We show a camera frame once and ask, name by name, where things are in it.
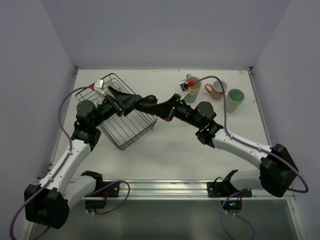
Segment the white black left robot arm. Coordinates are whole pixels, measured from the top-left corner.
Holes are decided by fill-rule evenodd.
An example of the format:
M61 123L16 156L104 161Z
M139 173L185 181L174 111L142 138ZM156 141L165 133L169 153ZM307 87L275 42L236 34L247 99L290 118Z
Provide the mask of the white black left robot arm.
M48 228L60 229L68 219L70 210L84 197L104 195L120 184L119 180L104 184L100 173L85 171L80 178L70 180L81 163L97 145L101 131L99 126L114 115L126 116L135 109L140 95L117 91L109 87L101 104L82 100L76 107L76 121L72 135L67 135L68 147L51 171L36 185L28 185L24 191L25 218Z

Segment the light green plastic cup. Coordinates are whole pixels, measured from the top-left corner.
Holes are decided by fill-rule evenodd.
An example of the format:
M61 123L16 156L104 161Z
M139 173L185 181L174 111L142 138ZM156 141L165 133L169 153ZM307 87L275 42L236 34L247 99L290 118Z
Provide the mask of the light green plastic cup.
M226 112L233 113L244 99L245 94L240 89L231 89L226 97Z

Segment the large cream floral mug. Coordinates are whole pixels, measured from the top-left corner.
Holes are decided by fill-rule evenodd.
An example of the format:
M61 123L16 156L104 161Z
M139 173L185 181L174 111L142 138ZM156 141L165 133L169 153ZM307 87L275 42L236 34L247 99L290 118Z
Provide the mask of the large cream floral mug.
M197 97L198 97L198 94L200 92L200 89L201 89L201 86L202 86L202 82L198 82L199 78L196 77L196 76L192 76L190 73L188 73L186 75L186 79L185 79L188 83L189 82L193 82L194 85L191 86L189 89L190 89L190 92L188 93L188 95L184 98L185 101L188 103L188 104L192 104L196 101Z

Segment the black ceramic mug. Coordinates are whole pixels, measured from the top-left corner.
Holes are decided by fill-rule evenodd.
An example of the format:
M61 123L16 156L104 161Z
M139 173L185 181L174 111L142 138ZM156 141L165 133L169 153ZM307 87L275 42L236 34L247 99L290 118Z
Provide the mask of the black ceramic mug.
M146 113L149 115L155 115L155 111L153 106L158 103L158 99L155 95L148 95L146 97L142 97L135 103L135 109L139 112Z

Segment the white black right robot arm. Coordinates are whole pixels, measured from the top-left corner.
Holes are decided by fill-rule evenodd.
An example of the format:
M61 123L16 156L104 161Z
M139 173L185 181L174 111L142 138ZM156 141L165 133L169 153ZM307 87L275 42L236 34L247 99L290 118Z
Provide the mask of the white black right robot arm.
M244 189L264 189L280 198L291 189L298 176L299 170L283 145L262 145L232 134L226 125L216 123L214 108L207 101L192 108L175 94L151 107L150 112L167 122L177 118L196 127L195 135L203 145L229 152L257 168L244 173L232 170L221 182L213 183L214 191L221 195L230 196Z

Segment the pink ceramic mug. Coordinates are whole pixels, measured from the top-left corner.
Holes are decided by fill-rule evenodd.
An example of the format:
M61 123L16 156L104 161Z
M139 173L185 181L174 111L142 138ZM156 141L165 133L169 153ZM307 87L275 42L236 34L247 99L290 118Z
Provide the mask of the pink ceramic mug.
M206 83L204 86L205 90L210 94L213 100L220 100L223 93L227 90L227 84L224 81L221 81L221 83L216 80L213 84Z

